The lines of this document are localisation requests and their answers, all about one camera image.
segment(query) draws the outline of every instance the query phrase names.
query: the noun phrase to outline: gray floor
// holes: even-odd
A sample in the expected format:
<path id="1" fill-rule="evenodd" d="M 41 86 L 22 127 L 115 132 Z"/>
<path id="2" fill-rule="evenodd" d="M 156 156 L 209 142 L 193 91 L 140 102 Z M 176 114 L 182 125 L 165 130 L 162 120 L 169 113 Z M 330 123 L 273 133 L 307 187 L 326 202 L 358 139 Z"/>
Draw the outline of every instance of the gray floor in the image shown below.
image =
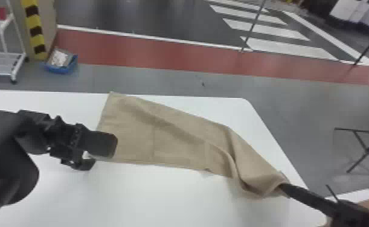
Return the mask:
<path id="1" fill-rule="evenodd" d="M 55 75 L 36 62 L 21 69 L 18 85 L 8 80 L 0 78 L 0 89 L 242 97 L 312 191 L 329 196 L 325 184 L 337 193 L 369 188 L 369 158 L 345 174 L 362 151 L 352 134 L 333 131 L 369 130 L 369 86 L 83 64 L 71 75 Z"/>

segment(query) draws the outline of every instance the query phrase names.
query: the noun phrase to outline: hazard stripe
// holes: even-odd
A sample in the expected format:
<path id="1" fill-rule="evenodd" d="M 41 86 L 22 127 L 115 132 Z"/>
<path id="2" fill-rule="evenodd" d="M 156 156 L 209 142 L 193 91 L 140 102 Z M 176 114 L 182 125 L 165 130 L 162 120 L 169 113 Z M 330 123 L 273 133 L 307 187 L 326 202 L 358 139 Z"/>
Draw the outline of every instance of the hazard stripe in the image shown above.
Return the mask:
<path id="1" fill-rule="evenodd" d="M 31 47 L 34 50 L 35 58 L 45 60 L 48 53 L 45 46 L 45 38 L 43 36 L 42 21 L 39 15 L 39 7 L 37 0 L 21 0 L 21 4 L 25 9 L 26 25 L 30 34 Z"/>

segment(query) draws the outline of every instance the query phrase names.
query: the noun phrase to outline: tabletop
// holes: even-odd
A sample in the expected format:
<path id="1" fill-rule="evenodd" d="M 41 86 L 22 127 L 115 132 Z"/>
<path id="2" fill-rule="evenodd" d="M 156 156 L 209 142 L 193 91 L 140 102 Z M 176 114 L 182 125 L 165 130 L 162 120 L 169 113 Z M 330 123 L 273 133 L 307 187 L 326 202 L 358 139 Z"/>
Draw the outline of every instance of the tabletop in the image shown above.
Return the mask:
<path id="1" fill-rule="evenodd" d="M 229 126 L 306 188 L 262 119 L 241 98 L 135 95 Z M 0 91 L 0 110 L 60 115 L 94 130 L 107 94 Z M 293 199 L 253 200 L 230 179 L 157 165 L 97 162 L 75 171 L 48 155 L 32 156 L 40 178 L 24 200 L 0 209 L 0 226 L 321 226 L 326 218 Z"/>

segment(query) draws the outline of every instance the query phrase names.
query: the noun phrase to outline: robotic arm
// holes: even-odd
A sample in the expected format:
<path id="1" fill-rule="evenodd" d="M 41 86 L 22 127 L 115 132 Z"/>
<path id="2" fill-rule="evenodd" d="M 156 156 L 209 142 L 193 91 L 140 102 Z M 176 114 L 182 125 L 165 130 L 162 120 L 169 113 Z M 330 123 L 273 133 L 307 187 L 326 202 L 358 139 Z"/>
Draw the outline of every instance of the robotic arm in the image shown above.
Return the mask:
<path id="1" fill-rule="evenodd" d="M 61 117 L 21 110 L 0 111 L 0 207 L 25 198 L 35 187 L 39 171 L 27 153 L 48 153 L 75 170 L 90 170 L 95 159 L 85 152 L 111 158 L 117 146 L 114 135 L 70 125 Z M 332 202 L 291 184 L 279 189 L 289 197 L 331 217 L 331 227 L 369 227 L 369 209 L 349 201 Z"/>

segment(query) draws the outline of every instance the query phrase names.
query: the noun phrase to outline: towel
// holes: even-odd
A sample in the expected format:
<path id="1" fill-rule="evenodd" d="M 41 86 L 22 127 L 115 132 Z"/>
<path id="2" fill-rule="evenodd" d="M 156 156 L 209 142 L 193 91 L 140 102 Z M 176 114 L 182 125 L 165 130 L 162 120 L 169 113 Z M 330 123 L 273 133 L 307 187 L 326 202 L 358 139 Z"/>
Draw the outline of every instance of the towel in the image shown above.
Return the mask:
<path id="1" fill-rule="evenodd" d="M 104 161 L 205 170 L 235 179 L 257 199 L 279 195 L 288 182 L 229 127 L 142 98 L 111 92 L 97 130 L 118 138 Z"/>

